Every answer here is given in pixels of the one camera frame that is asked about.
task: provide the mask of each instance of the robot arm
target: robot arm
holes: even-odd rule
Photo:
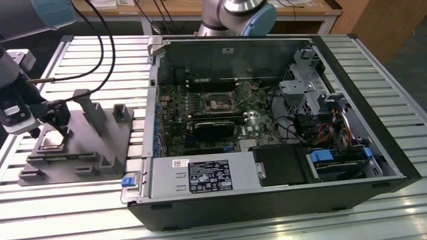
[[[71,0],[1,0],[0,43],[37,34],[76,21]],[[0,124],[9,134],[29,132],[37,136],[40,122],[55,122],[52,115],[35,116],[31,106],[47,100],[37,88],[27,83],[29,79],[15,60],[0,45]]]
[[[198,36],[263,36],[276,17],[276,8],[267,0],[203,0]]]

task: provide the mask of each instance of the green circuit board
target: green circuit board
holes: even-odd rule
[[[242,140],[256,145],[275,145],[282,141],[268,110],[268,91],[252,80],[239,81],[228,92],[191,92],[182,85],[160,87],[167,156],[240,152]],[[195,119],[204,116],[207,122],[220,121],[219,114],[235,114],[234,134],[216,140],[199,140],[192,134]]]

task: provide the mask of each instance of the power supply label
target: power supply label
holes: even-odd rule
[[[188,181],[192,194],[232,190],[228,160],[190,162]]]

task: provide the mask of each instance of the black cable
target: black cable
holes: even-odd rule
[[[175,25],[175,21],[172,20],[172,17],[171,17],[171,14],[170,14],[170,11],[168,11],[167,6],[166,6],[166,3],[164,3],[163,1],[164,1],[164,0],[160,0],[162,6],[163,6],[163,8],[164,8],[164,10],[166,10],[166,13],[167,13],[168,19],[171,19],[171,23],[172,23],[174,28],[175,28],[175,34],[178,34],[179,29],[178,29],[178,27],[176,27],[176,25]]]
[[[140,13],[144,15],[144,17],[146,17],[146,19],[147,19],[147,21],[148,21],[148,23],[150,23],[151,27],[152,27],[154,29],[159,29],[159,27],[154,24],[154,22],[150,20],[150,18],[148,18],[148,16],[147,16],[147,14],[146,14],[146,12],[143,11],[142,6],[140,6],[140,4],[139,4],[138,0],[134,0],[134,2],[135,2],[135,4],[136,4],[136,7],[138,7],[138,9],[139,9]]]
[[[295,11],[295,9],[303,9],[304,7],[303,7],[303,6],[295,6],[295,4],[294,4],[292,2],[290,2],[290,0],[286,0],[286,1],[291,4],[291,6],[284,5],[284,4],[280,2],[280,0],[278,0],[278,2],[280,3],[282,6],[284,6],[284,7],[287,7],[287,8],[292,8],[292,10],[294,10],[294,22],[295,22],[295,21],[296,21],[296,11]]]
[[[298,140],[300,141],[302,144],[311,146],[311,144],[306,141],[306,139],[296,132],[290,130],[290,128],[283,126],[278,121],[275,123],[278,124],[278,126],[280,128],[283,128],[286,130],[287,133],[291,133],[298,138]]]
[[[160,10],[160,7],[159,7],[159,4],[158,4],[158,1],[156,0],[152,0],[154,1],[154,4],[155,4],[155,7],[158,8],[159,10],[159,13],[162,15],[162,18],[163,18],[163,23],[164,23],[164,27],[166,27],[166,30],[167,30],[167,34],[171,35],[171,31],[170,31],[170,28],[168,28],[168,24],[167,24],[167,20],[166,20],[166,16],[163,15],[163,12]]]
[[[63,78],[55,78],[53,82],[79,79],[79,78],[85,77],[87,75],[92,74],[100,68],[100,66],[103,64],[103,61],[104,61],[104,43],[103,43],[102,36],[100,36],[99,32],[96,31],[92,23],[89,22],[87,17],[81,14],[81,12],[79,11],[79,9],[76,8],[76,6],[73,4],[72,4],[72,7],[73,7],[75,12],[79,14],[80,18],[83,18],[83,20],[85,21],[85,23],[88,24],[89,28],[92,29],[92,31],[95,32],[95,34],[97,36],[99,44],[100,44],[100,58],[99,58],[99,62],[96,64],[96,66],[93,67],[93,69],[91,71],[88,71],[87,73],[83,73],[83,74],[80,74],[77,76],[68,76],[68,77],[63,77]]]
[[[84,1],[85,1],[85,3],[88,4],[88,6],[91,7],[91,9],[93,10],[93,12],[96,13],[96,15],[97,15],[97,17],[99,17],[99,20],[102,21],[102,24],[103,24],[103,26],[106,27],[106,30],[107,30],[107,33],[108,33],[108,36],[110,36],[111,50],[112,50],[111,68],[110,68],[110,72],[108,72],[108,74],[107,74],[107,76],[106,76],[106,79],[102,81],[102,83],[100,83],[100,85],[97,86],[97,88],[95,88],[93,90],[88,91],[88,92],[84,93],[84,94],[76,95],[76,96],[73,96],[73,97],[69,97],[69,98],[67,98],[67,99],[64,99],[64,100],[60,100],[60,101],[55,102],[55,103],[51,105],[51,108],[55,107],[55,106],[57,106],[57,105],[60,105],[60,104],[65,104],[67,102],[71,102],[71,101],[73,101],[73,100],[76,100],[76,99],[80,99],[80,98],[83,98],[83,97],[87,97],[87,96],[92,95],[95,92],[97,92],[97,91],[103,88],[103,86],[106,85],[106,83],[107,83],[111,75],[114,74],[114,70],[115,70],[115,66],[116,66],[116,45],[115,45],[115,40],[114,40],[114,35],[112,35],[112,32],[111,32],[111,29],[110,29],[110,27],[108,27],[108,24],[107,24],[107,22],[106,22],[106,20],[104,20],[104,18],[103,18],[103,16],[102,16],[99,10],[96,9],[96,7],[95,7],[93,4],[91,3],[91,1],[89,1],[89,0],[84,0]]]

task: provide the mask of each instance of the blue tab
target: blue tab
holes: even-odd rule
[[[311,161],[315,163],[318,161],[332,161],[334,157],[330,150],[315,150],[310,154]]]
[[[318,155],[315,154],[315,152],[310,153],[310,158],[314,163],[319,161],[319,158],[318,158]]]
[[[128,176],[122,179],[122,187],[127,188],[127,187],[134,187],[135,185],[136,184],[135,184],[134,176]]]
[[[368,147],[366,147],[363,149],[363,151],[364,151],[364,154],[366,154],[367,158],[371,158],[374,156],[372,151],[371,151],[371,149]]]

